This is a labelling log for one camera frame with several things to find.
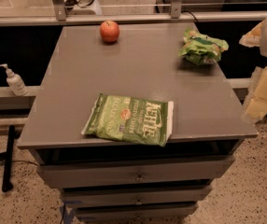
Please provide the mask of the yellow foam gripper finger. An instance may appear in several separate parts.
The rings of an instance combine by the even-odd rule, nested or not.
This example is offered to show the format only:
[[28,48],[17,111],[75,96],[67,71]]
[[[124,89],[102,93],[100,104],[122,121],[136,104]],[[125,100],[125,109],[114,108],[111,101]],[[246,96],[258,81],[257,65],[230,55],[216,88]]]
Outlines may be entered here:
[[247,121],[260,121],[267,115],[267,66],[256,67],[243,104],[243,117]]
[[261,28],[263,24],[264,22],[261,21],[252,30],[243,35],[239,40],[239,44],[249,48],[258,47],[260,45]]

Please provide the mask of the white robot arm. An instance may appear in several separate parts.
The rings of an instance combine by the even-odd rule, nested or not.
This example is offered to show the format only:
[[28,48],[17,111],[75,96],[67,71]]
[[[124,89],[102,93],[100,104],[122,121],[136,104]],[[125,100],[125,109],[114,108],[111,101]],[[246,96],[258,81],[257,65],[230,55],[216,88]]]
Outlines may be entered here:
[[[267,58],[267,17],[239,40],[245,47],[259,47],[260,54]],[[256,67],[252,73],[244,102],[244,117],[256,123],[267,115],[267,66]]]

